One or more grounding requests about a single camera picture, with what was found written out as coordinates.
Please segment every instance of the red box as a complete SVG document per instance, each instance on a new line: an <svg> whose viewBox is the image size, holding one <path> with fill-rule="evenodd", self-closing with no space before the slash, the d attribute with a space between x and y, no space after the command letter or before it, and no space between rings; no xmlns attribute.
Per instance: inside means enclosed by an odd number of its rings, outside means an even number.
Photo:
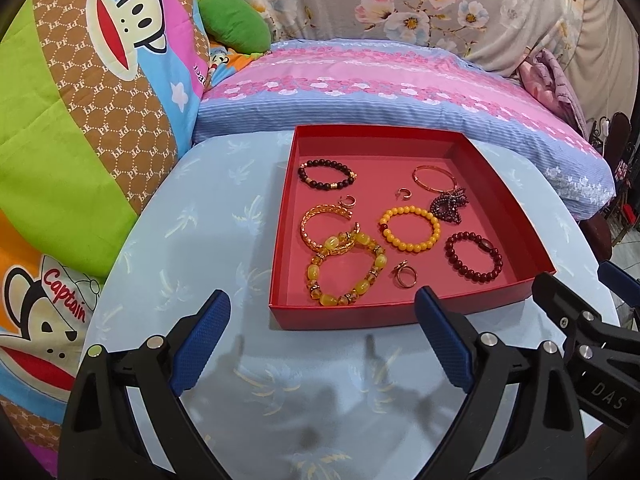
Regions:
<svg viewBox="0 0 640 480"><path fill-rule="evenodd" d="M358 174L343 190L312 189L298 177L301 163L315 158L338 160ZM426 191L412 179L417 166L439 166L452 173L466 188L469 204L459 209L460 225L441 222L441 237L434 247L418 254L401 252L389 244L378 229L380 217L395 206L429 208L437 193ZM308 176L336 182L340 173L332 168L309 168ZM420 179L436 189L449 189L450 179L436 171L425 171ZM411 190L411 200L396 198L396 191ZM359 222L361 231L386 249L388 263L369 291L350 306L321 306L309 296L306 268L314 253L300 236L300 221L306 211L319 204L337 204L340 197L356 198L353 217L318 214L306 225L313 240L322 244L338 232ZM405 242L424 241L431 236L430 222L417 215L394 216L389 228ZM504 267L490 283L474 283L461 277L445 256L446 238L470 231L481 234L498 248ZM456 244L456 253L473 270L489 272L491 257L475 244ZM392 269L402 260L418 273L417 285L401 288ZM372 265L372 254L354 248L342 256L329 256L321 266L319 285L338 297L364 279ZM482 312L524 300L540 272L555 269L538 235L520 205L484 156L460 133L391 126L316 125L296 128L284 183L280 219L271 274L269 306L285 330L370 328L414 323L414 295L429 285L447 309L462 314Z"/></svg>

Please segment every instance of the pink floral pillowcase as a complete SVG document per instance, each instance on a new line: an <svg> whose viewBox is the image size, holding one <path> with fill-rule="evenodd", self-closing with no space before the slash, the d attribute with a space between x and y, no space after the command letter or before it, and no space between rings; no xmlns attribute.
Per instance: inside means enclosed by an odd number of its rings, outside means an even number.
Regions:
<svg viewBox="0 0 640 480"><path fill-rule="evenodd" d="M511 75L524 53L549 49L565 68L584 0L247 0L274 41L395 40L434 46Z"/></svg>

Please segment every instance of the table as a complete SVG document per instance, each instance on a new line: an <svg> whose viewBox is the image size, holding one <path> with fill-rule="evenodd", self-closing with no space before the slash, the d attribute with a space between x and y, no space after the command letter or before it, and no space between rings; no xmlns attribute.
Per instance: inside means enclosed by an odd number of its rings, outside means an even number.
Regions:
<svg viewBox="0 0 640 480"><path fill-rule="evenodd" d="M287 332L270 316L291 139L291 131L214 137L183 157L122 248L84 349L137 348L220 288L232 298L229 326L182 401L234 480L413 479L464 399L420 327ZM475 145L535 225L558 278L617 325L597 262L552 187L521 156ZM507 344L536 348L564 339L531 298L469 319ZM495 455L514 393L510 386L477 466ZM170 468L139 392L130 395L152 459ZM598 425L583 419L587 433Z"/></svg>

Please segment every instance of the metal bolt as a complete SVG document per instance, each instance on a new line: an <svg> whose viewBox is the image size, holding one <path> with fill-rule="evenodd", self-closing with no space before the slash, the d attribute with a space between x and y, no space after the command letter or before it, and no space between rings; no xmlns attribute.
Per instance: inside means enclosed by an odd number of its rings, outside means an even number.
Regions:
<svg viewBox="0 0 640 480"><path fill-rule="evenodd" d="M542 343L542 348L548 354L555 354L558 351L558 345L553 341L545 341Z"/></svg>
<svg viewBox="0 0 640 480"><path fill-rule="evenodd" d="M593 357L593 350L587 345L581 345L580 348L578 348L578 352L585 359L591 359Z"/></svg>
<svg viewBox="0 0 640 480"><path fill-rule="evenodd" d="M164 343L164 337L161 335L153 335L146 340L146 346L148 348L160 348Z"/></svg>
<svg viewBox="0 0 640 480"><path fill-rule="evenodd" d="M480 341L487 346L496 346L498 344L498 336L491 332L485 332L480 336Z"/></svg>
<svg viewBox="0 0 640 480"><path fill-rule="evenodd" d="M89 357L98 357L102 353L102 347L100 345L92 345L89 346L89 349L86 351L86 354Z"/></svg>

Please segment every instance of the dark red beaded bracelet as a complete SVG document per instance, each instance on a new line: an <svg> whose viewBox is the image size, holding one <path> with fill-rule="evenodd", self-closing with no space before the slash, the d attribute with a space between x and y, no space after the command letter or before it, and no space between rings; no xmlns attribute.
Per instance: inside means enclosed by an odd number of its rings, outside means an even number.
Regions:
<svg viewBox="0 0 640 480"><path fill-rule="evenodd" d="M315 180L311 180L306 174L306 168L314 168L317 166L325 166L327 168L334 168L338 171L343 172L347 178L345 178L341 182L334 182L329 184L327 182L316 182ZM325 191L329 191L330 189L342 189L343 187L347 187L350 184L353 184L358 176L356 173L353 173L349 168L347 168L344 164L337 162L336 160L325 160L324 158L318 158L316 160L308 160L303 164L300 164L298 168L298 176L300 180L307 184L309 187L313 187L314 189L324 189Z"/></svg>
<svg viewBox="0 0 640 480"><path fill-rule="evenodd" d="M489 255L494 259L494 270L481 274L480 272L475 272L474 270L469 269L466 265L463 265L453 248L453 244L460 240L470 240L480 247L485 253L489 253ZM447 258L449 259L449 263L453 268L456 269L460 275L466 276L474 282L491 282L502 272L502 256L500 255L500 252L489 240L482 238L481 235L477 235L476 233L465 231L463 233L451 235L447 238L447 241L444 244L444 250Z"/></svg>

